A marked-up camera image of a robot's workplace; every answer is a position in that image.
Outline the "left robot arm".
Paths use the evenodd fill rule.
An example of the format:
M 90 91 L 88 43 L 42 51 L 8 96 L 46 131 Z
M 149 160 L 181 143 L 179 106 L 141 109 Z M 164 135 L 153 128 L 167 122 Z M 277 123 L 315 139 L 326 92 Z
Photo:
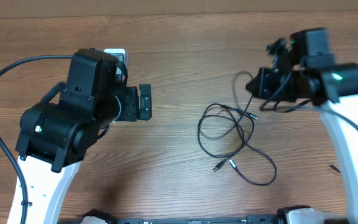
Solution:
M 17 184 L 9 223 L 56 223 L 68 188 L 86 151 L 116 121 L 152 116 L 151 86 L 127 85 L 124 49 L 80 49 L 68 78 L 52 88 L 20 119 L 16 145 L 25 183 Z

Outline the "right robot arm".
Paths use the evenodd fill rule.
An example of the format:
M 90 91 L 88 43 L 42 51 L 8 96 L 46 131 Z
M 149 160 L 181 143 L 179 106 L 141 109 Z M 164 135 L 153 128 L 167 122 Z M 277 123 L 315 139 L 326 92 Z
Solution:
M 315 110 L 333 143 L 344 182 L 348 223 L 358 223 L 358 64 L 335 61 L 324 28 L 295 32 L 266 47 L 273 67 L 261 67 L 246 89 L 273 110 Z

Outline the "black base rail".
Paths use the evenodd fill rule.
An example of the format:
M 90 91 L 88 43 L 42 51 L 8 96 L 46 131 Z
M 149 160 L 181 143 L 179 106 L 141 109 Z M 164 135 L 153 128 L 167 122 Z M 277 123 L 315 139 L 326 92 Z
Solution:
M 99 210 L 91 210 L 84 214 L 80 223 L 85 224 L 278 224 L 283 223 L 274 214 L 247 215 L 246 217 L 220 218 L 116 218 Z

